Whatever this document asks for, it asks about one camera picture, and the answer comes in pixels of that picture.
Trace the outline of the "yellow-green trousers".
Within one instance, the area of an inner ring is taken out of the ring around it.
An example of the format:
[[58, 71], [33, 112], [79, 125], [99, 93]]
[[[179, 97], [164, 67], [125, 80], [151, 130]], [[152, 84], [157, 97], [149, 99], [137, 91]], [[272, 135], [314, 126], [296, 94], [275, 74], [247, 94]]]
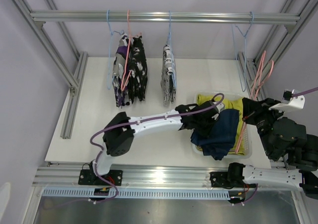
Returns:
[[[241, 127], [243, 125], [243, 121], [242, 121], [242, 112], [243, 112], [242, 99], [239, 98], [239, 99], [233, 100], [233, 101], [230, 101], [230, 100], [227, 100], [227, 99], [223, 99], [222, 102], [225, 104], [225, 107], [226, 107], [225, 109], [236, 109], [236, 110], [239, 111], [239, 124], [238, 124], [238, 130], [237, 130], [237, 135], [236, 135], [236, 143], [235, 143], [234, 147], [230, 150], [230, 151], [233, 151], [233, 150], [236, 149], [237, 142], [238, 142], [239, 135], [240, 135], [240, 130], [241, 130]], [[203, 155], [201, 147], [195, 146], [195, 149], [198, 150]], [[242, 154], [242, 153], [243, 153], [243, 151], [241, 149], [239, 149], [238, 154]]]

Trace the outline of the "pink wire hanger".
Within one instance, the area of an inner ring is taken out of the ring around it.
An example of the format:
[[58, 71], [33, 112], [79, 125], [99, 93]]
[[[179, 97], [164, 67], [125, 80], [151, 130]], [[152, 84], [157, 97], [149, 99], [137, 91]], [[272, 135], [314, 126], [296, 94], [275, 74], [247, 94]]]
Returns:
[[125, 57], [125, 65], [124, 65], [124, 72], [121, 79], [120, 89], [123, 92], [125, 87], [128, 83], [128, 78], [125, 78], [127, 72], [127, 65], [128, 65], [128, 58], [129, 58], [129, 51], [130, 51], [130, 44], [131, 44], [131, 27], [130, 27], [130, 10], [127, 10], [127, 28], [128, 28], [128, 44], [127, 44], [127, 51]]
[[[268, 74], [264, 78], [262, 78], [262, 75], [264, 73], [263, 70], [264, 70], [265, 57], [266, 57], [266, 50], [264, 50], [262, 55], [261, 55], [260, 62], [259, 62], [259, 67], [257, 69], [257, 73], [256, 73], [256, 76], [255, 76], [255, 79], [254, 79], [254, 82], [253, 82], [252, 93], [251, 93], [252, 100], [256, 100], [257, 99], [261, 88], [263, 87], [265, 82], [270, 78], [270, 76], [271, 76], [271, 74], [273, 72], [273, 69], [274, 69], [274, 61], [270, 60], [269, 61], [270, 70], [269, 70]], [[246, 126], [247, 126], [246, 122], [243, 122], [243, 125], [242, 125], [241, 130], [240, 130], [240, 135], [238, 137], [238, 142], [237, 142], [237, 146], [236, 146], [236, 149], [235, 149], [235, 154], [237, 154], [239, 152], [240, 146], [241, 146], [242, 141], [243, 141], [243, 135], [244, 135], [244, 132], [246, 130]]]

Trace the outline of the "navy blue trousers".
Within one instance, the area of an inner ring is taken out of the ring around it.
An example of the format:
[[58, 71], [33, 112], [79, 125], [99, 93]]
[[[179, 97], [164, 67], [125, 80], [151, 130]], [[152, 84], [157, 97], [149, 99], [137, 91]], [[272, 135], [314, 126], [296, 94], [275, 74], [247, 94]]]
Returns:
[[204, 156], [211, 156], [214, 160], [222, 160], [236, 143], [236, 135], [239, 125], [239, 111], [225, 109], [219, 114], [219, 118], [210, 130], [207, 137], [194, 131], [191, 135], [191, 143], [201, 147]]

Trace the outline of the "white newspaper print trousers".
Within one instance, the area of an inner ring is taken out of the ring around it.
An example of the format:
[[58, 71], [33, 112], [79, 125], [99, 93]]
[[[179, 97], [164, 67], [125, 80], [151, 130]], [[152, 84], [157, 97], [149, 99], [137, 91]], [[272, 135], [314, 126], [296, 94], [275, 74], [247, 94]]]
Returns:
[[174, 55], [169, 44], [163, 47], [160, 85], [163, 95], [163, 105], [169, 106], [174, 103], [176, 99], [176, 66]]

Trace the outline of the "black white floral trousers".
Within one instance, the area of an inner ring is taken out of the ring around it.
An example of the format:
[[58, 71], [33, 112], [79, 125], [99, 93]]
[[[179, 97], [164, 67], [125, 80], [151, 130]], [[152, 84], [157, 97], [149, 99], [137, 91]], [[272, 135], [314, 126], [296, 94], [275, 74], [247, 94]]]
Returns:
[[128, 94], [131, 103], [137, 98], [144, 101], [148, 84], [148, 66], [142, 35], [133, 38], [132, 52], [129, 57]]

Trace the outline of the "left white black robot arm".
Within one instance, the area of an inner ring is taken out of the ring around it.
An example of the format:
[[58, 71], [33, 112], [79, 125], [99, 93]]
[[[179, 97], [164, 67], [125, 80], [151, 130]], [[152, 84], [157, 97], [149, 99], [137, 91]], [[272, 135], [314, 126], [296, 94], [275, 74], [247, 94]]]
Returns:
[[136, 138], [179, 130], [195, 130], [202, 136], [208, 136], [223, 109], [222, 102], [212, 99], [201, 105], [178, 105], [170, 111], [151, 116], [132, 117], [126, 112], [118, 113], [90, 139], [92, 145], [101, 148], [92, 162], [90, 180], [97, 185], [103, 184], [115, 157], [126, 154]]

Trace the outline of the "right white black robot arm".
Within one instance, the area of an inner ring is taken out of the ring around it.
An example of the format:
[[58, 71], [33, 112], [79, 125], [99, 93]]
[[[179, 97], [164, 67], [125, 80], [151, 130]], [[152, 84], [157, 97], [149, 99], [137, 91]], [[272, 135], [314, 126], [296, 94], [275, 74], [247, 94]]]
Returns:
[[227, 183], [284, 186], [302, 190], [307, 197], [317, 199], [318, 138], [308, 134], [306, 126], [284, 116], [296, 107], [271, 98], [262, 101], [243, 98], [242, 104], [242, 119], [256, 126], [266, 156], [278, 161], [286, 155], [287, 164], [296, 169], [275, 171], [234, 162], [229, 165]]

